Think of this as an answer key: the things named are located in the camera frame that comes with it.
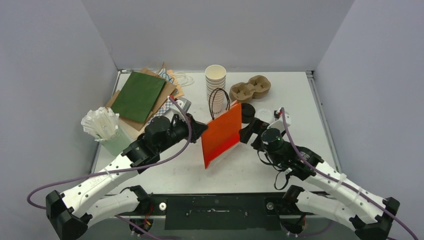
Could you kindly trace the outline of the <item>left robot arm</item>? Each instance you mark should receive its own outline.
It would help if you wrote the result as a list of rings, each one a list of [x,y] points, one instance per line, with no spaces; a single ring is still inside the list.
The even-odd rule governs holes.
[[[61,240],[77,240],[96,223],[127,212],[145,214],[151,207],[150,195],[140,186],[121,193],[106,194],[125,181],[156,165],[160,154],[182,140],[195,143],[208,125],[194,120],[189,113],[174,114],[172,119],[154,117],[144,133],[111,163],[77,186],[46,196],[46,216]]]

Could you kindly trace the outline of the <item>orange paper bag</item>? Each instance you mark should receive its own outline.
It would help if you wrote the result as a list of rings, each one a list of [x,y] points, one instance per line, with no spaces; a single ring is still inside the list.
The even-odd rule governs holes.
[[[226,106],[216,100],[217,94],[222,92],[227,101]],[[242,104],[230,101],[229,94],[223,88],[216,88],[208,97],[208,107],[211,121],[208,129],[201,136],[204,168],[240,142],[239,131],[242,128]]]

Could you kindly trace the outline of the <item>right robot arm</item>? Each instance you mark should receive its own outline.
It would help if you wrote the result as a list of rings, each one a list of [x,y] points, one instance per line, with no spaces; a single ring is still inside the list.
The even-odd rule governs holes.
[[[284,210],[311,213],[338,222],[361,240],[387,240],[400,203],[393,197],[375,195],[335,170],[312,150],[283,139],[284,130],[255,118],[239,131],[240,142],[263,152],[265,164],[276,167],[287,177],[295,177],[326,192],[319,195],[291,185],[283,196]]]

